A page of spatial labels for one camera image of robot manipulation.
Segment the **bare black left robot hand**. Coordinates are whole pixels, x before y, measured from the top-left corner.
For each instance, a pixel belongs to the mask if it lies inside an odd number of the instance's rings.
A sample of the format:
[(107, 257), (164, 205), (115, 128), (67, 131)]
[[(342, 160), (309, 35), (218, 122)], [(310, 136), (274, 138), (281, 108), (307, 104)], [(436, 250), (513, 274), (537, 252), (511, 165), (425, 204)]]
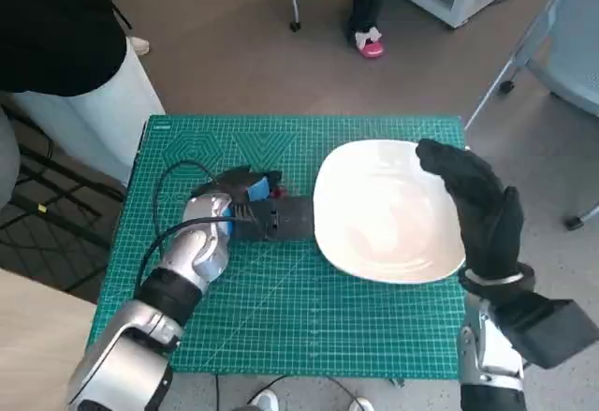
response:
[(196, 188), (189, 202), (209, 207), (267, 204), (277, 198), (282, 178), (280, 170), (253, 171), (249, 166), (235, 167)]

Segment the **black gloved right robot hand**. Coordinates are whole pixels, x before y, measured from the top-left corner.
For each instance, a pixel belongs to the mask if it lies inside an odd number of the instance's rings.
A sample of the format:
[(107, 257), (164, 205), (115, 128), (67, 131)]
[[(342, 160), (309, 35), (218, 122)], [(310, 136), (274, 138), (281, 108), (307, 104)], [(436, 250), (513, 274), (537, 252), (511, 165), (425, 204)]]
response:
[(441, 177), (458, 212), (466, 268), (486, 281), (519, 274), (523, 210), (519, 191), (469, 150), (432, 139), (416, 147), (420, 166)]

